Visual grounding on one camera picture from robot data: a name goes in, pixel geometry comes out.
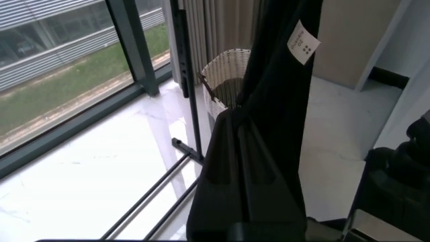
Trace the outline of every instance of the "laundry basket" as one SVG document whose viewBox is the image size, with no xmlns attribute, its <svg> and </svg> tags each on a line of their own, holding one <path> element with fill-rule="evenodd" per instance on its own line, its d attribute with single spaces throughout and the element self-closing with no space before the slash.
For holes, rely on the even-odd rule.
<svg viewBox="0 0 430 242">
<path fill-rule="evenodd" d="M 204 84 L 204 102 L 213 129 L 216 117 L 227 108 L 236 107 L 236 96 L 242 89 L 250 50 L 232 49 L 218 55 L 199 75 Z"/>
</svg>

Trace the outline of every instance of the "logo on tag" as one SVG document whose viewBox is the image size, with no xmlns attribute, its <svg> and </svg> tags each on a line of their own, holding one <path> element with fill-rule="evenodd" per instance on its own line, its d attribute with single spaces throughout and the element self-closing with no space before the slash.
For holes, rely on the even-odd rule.
<svg viewBox="0 0 430 242">
<path fill-rule="evenodd" d="M 306 30 L 299 20 L 288 40 L 288 48 L 297 61 L 306 64 L 321 42 Z"/>
</svg>

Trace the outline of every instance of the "gray curtain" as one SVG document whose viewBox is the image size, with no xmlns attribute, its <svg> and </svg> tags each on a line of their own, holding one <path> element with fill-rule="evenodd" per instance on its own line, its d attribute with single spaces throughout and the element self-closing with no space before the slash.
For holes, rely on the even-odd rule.
<svg viewBox="0 0 430 242">
<path fill-rule="evenodd" d="M 264 0 L 179 0 L 187 12 L 191 60 L 195 84 L 196 72 L 221 52 L 232 48 L 251 49 L 262 15 Z M 165 18 L 171 43 L 173 77 L 179 80 L 176 46 L 169 0 L 164 0 Z"/>
</svg>

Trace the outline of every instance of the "black cable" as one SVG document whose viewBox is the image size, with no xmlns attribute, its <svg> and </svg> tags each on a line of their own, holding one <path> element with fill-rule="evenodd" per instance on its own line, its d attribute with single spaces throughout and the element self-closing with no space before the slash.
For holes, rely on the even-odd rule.
<svg viewBox="0 0 430 242">
<path fill-rule="evenodd" d="M 155 233 L 163 226 L 167 219 L 175 212 L 177 207 L 179 207 L 182 202 L 188 197 L 188 195 L 194 190 L 198 184 L 199 178 L 197 178 L 192 185 L 182 194 L 182 196 L 176 201 L 176 203 L 166 212 L 162 219 L 154 226 L 154 228 L 148 233 L 148 235 L 143 239 L 143 241 L 150 240 Z"/>
<path fill-rule="evenodd" d="M 187 159 L 189 153 L 184 154 L 176 163 L 131 207 L 122 217 L 100 238 L 106 240 L 118 229 L 119 226 L 146 200 L 148 197 L 165 182 L 165 180 Z"/>
</svg>

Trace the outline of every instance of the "white floor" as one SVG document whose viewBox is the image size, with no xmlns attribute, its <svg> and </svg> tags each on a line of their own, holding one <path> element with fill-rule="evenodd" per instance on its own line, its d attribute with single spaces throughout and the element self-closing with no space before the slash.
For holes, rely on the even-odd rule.
<svg viewBox="0 0 430 242">
<path fill-rule="evenodd" d="M 201 87 L 197 95 L 206 151 L 210 129 Z M 357 93 L 313 79 L 300 164 L 308 216 L 347 216 L 362 159 L 399 95 L 377 83 Z M 180 158 L 172 137 L 195 146 L 189 102 L 170 81 L 159 97 L 138 98 L 3 180 L 0 241 L 100 238 Z M 200 168 L 187 163 L 116 238 L 145 237 Z M 184 204 L 156 238 L 184 239 L 188 210 Z"/>
</svg>

